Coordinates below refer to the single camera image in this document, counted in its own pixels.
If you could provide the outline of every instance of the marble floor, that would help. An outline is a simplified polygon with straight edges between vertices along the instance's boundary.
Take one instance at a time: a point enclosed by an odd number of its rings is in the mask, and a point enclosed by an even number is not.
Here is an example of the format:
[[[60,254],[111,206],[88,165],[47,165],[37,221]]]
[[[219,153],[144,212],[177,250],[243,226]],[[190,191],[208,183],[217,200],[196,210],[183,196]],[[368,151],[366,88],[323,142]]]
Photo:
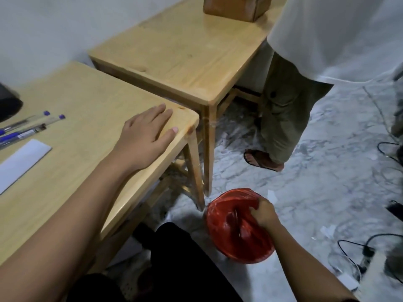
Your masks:
[[[384,82],[366,89],[390,127],[399,94],[396,86]],[[273,190],[278,199],[276,211],[294,238],[329,269],[333,265],[351,274],[354,268],[347,259],[335,255],[341,254],[338,239],[364,243],[376,233],[403,233],[403,223],[385,209],[391,200],[403,202],[402,167],[376,149],[381,141],[393,141],[364,89],[334,87],[315,105],[308,128],[281,173],[250,166],[243,160],[245,148],[261,148],[253,120],[254,113],[237,102],[220,119],[213,193],[207,202],[237,187],[249,187],[261,195]],[[388,145],[384,149],[396,150]],[[185,195],[167,192],[147,218],[153,227],[166,221],[191,233],[245,302],[295,301],[276,254],[255,265],[227,260],[212,245],[202,214]],[[331,225],[336,229],[328,238],[320,229]],[[398,242],[396,238],[379,238],[374,246],[387,252]],[[360,247],[345,244],[343,248],[353,260],[361,261]],[[137,255],[131,270],[140,267],[147,257],[146,251]],[[397,302],[403,296],[403,285],[382,274],[372,291],[367,301],[382,297]]]

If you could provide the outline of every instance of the olive green pants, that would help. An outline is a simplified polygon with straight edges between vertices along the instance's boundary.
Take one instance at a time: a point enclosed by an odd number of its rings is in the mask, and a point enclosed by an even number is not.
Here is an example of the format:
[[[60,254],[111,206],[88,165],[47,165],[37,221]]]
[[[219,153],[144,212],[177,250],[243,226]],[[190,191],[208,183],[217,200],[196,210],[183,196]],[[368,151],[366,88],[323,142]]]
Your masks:
[[[274,54],[262,102],[262,136],[273,162],[284,163],[290,158],[312,107],[332,87],[302,76],[291,62]]]

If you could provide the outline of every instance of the pen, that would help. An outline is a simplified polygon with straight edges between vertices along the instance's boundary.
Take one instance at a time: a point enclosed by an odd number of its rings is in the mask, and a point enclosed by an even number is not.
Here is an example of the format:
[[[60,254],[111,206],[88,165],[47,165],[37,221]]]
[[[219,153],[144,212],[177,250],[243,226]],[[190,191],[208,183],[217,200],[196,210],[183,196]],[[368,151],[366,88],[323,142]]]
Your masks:
[[[27,117],[26,119],[18,121],[17,123],[13,123],[13,124],[8,125],[8,126],[6,126],[4,128],[0,128],[0,136],[2,136],[3,134],[6,134],[9,131],[17,129],[18,127],[21,127],[21,126],[23,126],[25,124],[28,124],[31,121],[35,121],[37,119],[40,119],[43,116],[48,116],[48,115],[50,115],[50,112],[49,111],[44,111],[44,112],[36,114],[34,116]]]
[[[13,137],[10,137],[10,138],[4,140],[3,142],[0,142],[0,150],[4,149],[7,146],[10,146],[10,145],[12,145],[14,143],[17,143],[17,142],[19,142],[21,140],[24,140],[24,139],[26,139],[26,138],[28,138],[30,136],[33,136],[34,134],[37,134],[37,133],[39,133],[41,131],[44,131],[47,128],[48,125],[53,124],[53,123],[55,123],[57,121],[60,121],[60,120],[64,120],[65,118],[66,117],[63,114],[61,114],[61,115],[59,115],[59,117],[50,118],[45,123],[29,127],[24,131],[19,131],[19,132],[12,133],[10,135],[13,135]]]

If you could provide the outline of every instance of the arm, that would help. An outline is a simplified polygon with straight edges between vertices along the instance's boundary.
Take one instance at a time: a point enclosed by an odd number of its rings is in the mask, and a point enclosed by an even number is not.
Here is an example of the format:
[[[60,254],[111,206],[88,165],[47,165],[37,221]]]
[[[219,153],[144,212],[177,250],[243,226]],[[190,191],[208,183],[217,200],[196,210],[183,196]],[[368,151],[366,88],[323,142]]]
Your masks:
[[[341,302],[354,295],[317,259],[302,248],[281,225],[274,206],[259,199],[259,208],[251,213],[269,232],[285,276],[298,302]]]
[[[111,153],[63,206],[0,267],[2,301],[56,301],[67,289],[90,243],[129,174],[148,167],[174,139],[177,128],[156,137],[171,117],[165,105],[125,122]]]

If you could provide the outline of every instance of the wooden table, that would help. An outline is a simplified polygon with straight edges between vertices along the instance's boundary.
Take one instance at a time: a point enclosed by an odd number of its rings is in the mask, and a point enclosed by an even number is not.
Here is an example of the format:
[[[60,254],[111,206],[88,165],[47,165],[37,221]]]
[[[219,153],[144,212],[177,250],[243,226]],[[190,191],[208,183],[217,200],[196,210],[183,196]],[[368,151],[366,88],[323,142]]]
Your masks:
[[[196,112],[77,62],[18,89],[18,92],[24,102],[23,109],[1,126],[44,110],[49,110],[52,115],[63,113],[66,119],[35,135],[35,139],[50,145],[52,150],[0,196],[0,264],[61,207],[110,152],[124,121],[161,103],[174,109],[162,134],[167,127],[174,126],[179,128],[179,132],[163,155],[128,179],[122,187],[99,240],[102,243],[115,232],[182,150],[194,181],[195,202],[200,209],[204,208],[195,134],[199,123]],[[1,150],[0,162],[25,142]],[[125,228],[126,237],[121,237],[119,243],[125,242],[139,219],[148,212],[147,208],[169,185],[171,182],[167,177],[157,186],[150,200],[139,207],[138,220],[129,223]],[[98,263],[98,270],[108,264],[108,259],[102,261],[102,264]]]
[[[273,0],[265,15],[248,23],[205,15],[203,0],[184,0],[89,51],[99,70],[201,111],[207,195],[212,190],[217,117],[241,95],[232,91],[227,96],[285,1]]]

